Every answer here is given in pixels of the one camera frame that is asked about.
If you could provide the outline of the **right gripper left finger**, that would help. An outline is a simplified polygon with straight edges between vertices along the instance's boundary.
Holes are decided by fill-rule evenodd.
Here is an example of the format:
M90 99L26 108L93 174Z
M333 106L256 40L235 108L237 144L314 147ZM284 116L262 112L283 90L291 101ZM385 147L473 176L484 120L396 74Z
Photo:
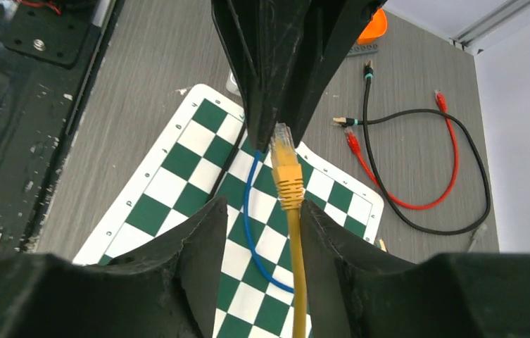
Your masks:
M0 337L211 337L227 200L105 265L0 256Z

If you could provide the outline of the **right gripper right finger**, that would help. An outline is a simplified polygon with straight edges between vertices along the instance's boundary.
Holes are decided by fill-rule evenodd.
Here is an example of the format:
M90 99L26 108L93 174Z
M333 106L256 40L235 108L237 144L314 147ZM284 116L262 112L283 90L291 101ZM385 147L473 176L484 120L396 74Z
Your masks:
M442 253L414 264L301 206L314 337L530 337L530 254Z

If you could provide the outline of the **white switch box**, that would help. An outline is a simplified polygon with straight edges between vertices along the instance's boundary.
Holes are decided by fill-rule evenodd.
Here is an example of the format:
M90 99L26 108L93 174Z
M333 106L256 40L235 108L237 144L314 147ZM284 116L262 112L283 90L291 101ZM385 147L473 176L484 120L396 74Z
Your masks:
M233 72L230 70L226 79L225 88L228 92L238 97L241 97L239 86L236 82Z

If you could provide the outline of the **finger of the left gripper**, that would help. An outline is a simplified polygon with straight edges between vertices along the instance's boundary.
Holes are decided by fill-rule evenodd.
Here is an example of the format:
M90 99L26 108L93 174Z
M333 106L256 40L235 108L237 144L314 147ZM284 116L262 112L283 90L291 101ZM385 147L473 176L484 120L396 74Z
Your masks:
M299 144L357 38L384 6L377 0L221 0L211 12L246 114L253 149L275 125Z

